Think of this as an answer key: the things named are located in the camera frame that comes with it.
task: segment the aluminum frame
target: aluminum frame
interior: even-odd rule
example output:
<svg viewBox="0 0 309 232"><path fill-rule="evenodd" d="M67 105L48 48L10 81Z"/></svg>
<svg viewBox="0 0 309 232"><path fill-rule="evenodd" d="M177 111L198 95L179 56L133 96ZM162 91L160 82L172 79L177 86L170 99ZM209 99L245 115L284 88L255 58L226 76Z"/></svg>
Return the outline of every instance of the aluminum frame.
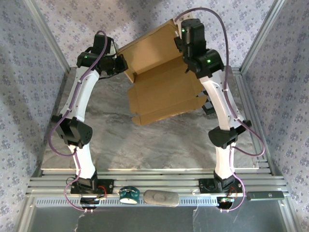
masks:
<svg viewBox="0 0 309 232"><path fill-rule="evenodd" d="M232 68L235 75L236 85L240 93L240 98L244 106L244 113L247 119L253 123L253 129L265 141L262 127L259 123L256 109L253 107L253 100L247 91L248 86L242 78L239 68ZM253 138L253 146L256 152L261 151L261 146ZM267 149L266 154L255 161L254 168L236 168L236 173L244 181L247 191L282 191L285 199L278 201L281 213L284 218L285 226L288 232L301 231L299 222L295 215L295 210L291 204L288 187L283 176L276 172L275 166ZM38 200L46 199L55 203L55 198L63 200L63 189L65 180L75 175L74 169L47 169L39 172L38 177L31 178L22 213L20 213L15 231L27 231L31 222L31 217L37 206ZM108 198L118 198L118 191L124 186L136 186L141 195L148 189L165 190L177 192L180 198L198 197L207 199L209 197L225 196L224 194L200 194L198 179L213 178L213 169L109 169L105 171L98 170L98 178L114 179L113 194ZM81 196L70 195L73 200L79 200Z"/></svg>
<svg viewBox="0 0 309 232"><path fill-rule="evenodd" d="M46 21L44 20L44 17L37 5L37 3L34 0L24 0L25 5L28 7L33 20L36 22L38 25L41 33L45 37L48 45L52 49L53 53L55 54L58 62L60 63L62 69L64 72L69 74L70 72L70 66L67 62L67 59L65 58L64 54L62 53L59 45L57 44L52 32L50 31Z"/></svg>
<svg viewBox="0 0 309 232"><path fill-rule="evenodd" d="M277 15L281 11L284 3L285 3L285 0L275 0L273 4L271 5L268 14L265 17L264 22L262 23L253 43L251 44L251 47L249 48L249 51L245 59L243 60L240 66L241 74L245 74L247 72L257 52L261 48L266 36L268 35L270 29L272 28L277 18Z"/></svg>

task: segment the perforated metal strip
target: perforated metal strip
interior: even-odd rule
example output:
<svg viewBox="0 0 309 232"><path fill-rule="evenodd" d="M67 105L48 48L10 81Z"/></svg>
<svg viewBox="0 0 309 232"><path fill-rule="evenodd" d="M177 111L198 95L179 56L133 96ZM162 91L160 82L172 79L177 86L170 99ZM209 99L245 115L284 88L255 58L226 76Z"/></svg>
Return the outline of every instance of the perforated metal strip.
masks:
<svg viewBox="0 0 309 232"><path fill-rule="evenodd" d="M79 198L69 198L70 201L80 206ZM217 206L217 198L212 196L198 196L198 197L180 197L179 206ZM36 200L36 206L69 206L69 203L64 197L38 197ZM108 197L105 200L100 200L99 205L101 207L141 207L141 206L156 206L147 204L143 198L140 198L137 205L127 205L119 202L118 197Z"/></svg>

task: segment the floral wallpaper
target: floral wallpaper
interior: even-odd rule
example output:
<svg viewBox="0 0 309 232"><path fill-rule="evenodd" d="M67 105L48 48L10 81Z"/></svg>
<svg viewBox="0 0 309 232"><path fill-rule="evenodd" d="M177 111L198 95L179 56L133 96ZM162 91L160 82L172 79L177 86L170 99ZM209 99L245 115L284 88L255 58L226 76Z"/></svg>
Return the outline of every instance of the floral wallpaper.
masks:
<svg viewBox="0 0 309 232"><path fill-rule="evenodd" d="M22 0L0 9L0 231L10 232L42 161L64 71Z"/></svg>
<svg viewBox="0 0 309 232"><path fill-rule="evenodd" d="M270 154L309 232L309 1L287 0L245 74Z"/></svg>
<svg viewBox="0 0 309 232"><path fill-rule="evenodd" d="M225 22L230 43L230 64L239 67L246 56L273 0L36 0L69 65L92 45L99 29L121 47L144 35L184 10L209 7ZM206 29L207 46L225 55L218 20L196 12Z"/></svg>

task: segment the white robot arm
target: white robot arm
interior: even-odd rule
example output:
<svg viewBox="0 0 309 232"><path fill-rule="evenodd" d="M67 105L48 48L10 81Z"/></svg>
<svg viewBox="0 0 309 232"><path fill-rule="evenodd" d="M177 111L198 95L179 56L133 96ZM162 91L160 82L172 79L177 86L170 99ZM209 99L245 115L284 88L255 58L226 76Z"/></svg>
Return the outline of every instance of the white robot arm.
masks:
<svg viewBox="0 0 309 232"><path fill-rule="evenodd" d="M229 131L230 128L238 128L240 123L233 119L230 109L227 106L225 97L223 95L223 82L225 78L225 71L218 70L212 74L212 77L209 78L207 76L200 78L201 84L206 89L208 96L211 99L211 103L217 113L219 128L223 131ZM232 103L233 109L235 112L238 112L238 117L241 121L244 120L243 116L239 114L239 110L234 102L233 96L229 91L229 87L227 86L227 90L229 99ZM216 146L216 168L215 173L221 179L227 179L232 176L232 171L234 167L230 168L230 147L235 146L236 142L228 145L225 149ZM232 149L232 161L234 156L234 149Z"/></svg>
<svg viewBox="0 0 309 232"><path fill-rule="evenodd" d="M68 98L65 106L60 111L60 114L64 115L65 112L67 111L67 108L68 108L68 106L69 106L69 104L72 100L75 87L76 87L79 79L86 72L87 69L88 69L88 67L77 68L74 84L72 86L72 90L70 92L69 98ZM96 70L89 72L89 74L86 76L86 78L82 82L81 88L79 89L79 92L77 93L77 98L76 98L75 104L72 107L72 110L68 114L67 118L72 119L73 117L76 117L76 119L78 121L84 122L86 107L87 107L92 89L95 86L98 79L99 79L99 73ZM75 146L69 145L69 149L73 153ZM93 162L91 160L89 143L85 144L83 146L83 148L79 148L79 147L77 148L77 158L79 160L80 167L81 167L80 178L90 179L93 176L93 174L95 173L96 168L93 165Z"/></svg>
<svg viewBox="0 0 309 232"><path fill-rule="evenodd" d="M102 56L106 40L108 45L106 46L105 55ZM117 56L116 50L117 48L112 38L107 37L105 39L102 35L95 35L93 47L82 52L77 59L78 68L76 76L65 106L60 111L59 116L52 116L52 123L59 123L62 116L66 115L65 119L56 128L56 131L72 153L76 150L76 157L79 163L78 165L76 157L73 156L76 175L80 172L77 185L89 190L88 192L97 189L98 179L90 154L89 142L92 137L92 128L84 123L85 111L96 82L99 79L107 79L122 73L128 68L124 57L122 55ZM94 68L87 72L85 76L84 74L91 66ZM106 72L107 77L100 78L102 71Z"/></svg>

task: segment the cardboard flap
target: cardboard flap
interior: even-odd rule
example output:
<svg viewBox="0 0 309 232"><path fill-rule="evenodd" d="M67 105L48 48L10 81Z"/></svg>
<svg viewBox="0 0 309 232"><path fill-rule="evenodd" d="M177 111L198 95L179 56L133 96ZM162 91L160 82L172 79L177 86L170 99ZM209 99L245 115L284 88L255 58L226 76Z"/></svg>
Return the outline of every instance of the cardboard flap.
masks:
<svg viewBox="0 0 309 232"><path fill-rule="evenodd" d="M174 43L177 31L170 20L118 51L128 63L125 73L131 82L137 75L182 55Z"/></svg>
<svg viewBox="0 0 309 232"><path fill-rule="evenodd" d="M132 120L137 125L147 125L154 121L159 121L168 117L176 116L188 111L201 108L206 102L206 95L190 99L185 102L181 102L172 107L154 111L149 114L133 117Z"/></svg>
<svg viewBox="0 0 309 232"><path fill-rule="evenodd" d="M149 124L205 103L206 96L197 98L202 84L194 73L184 73L186 67L182 57L178 57L136 77L128 91L130 109L140 115L133 119L135 123Z"/></svg>

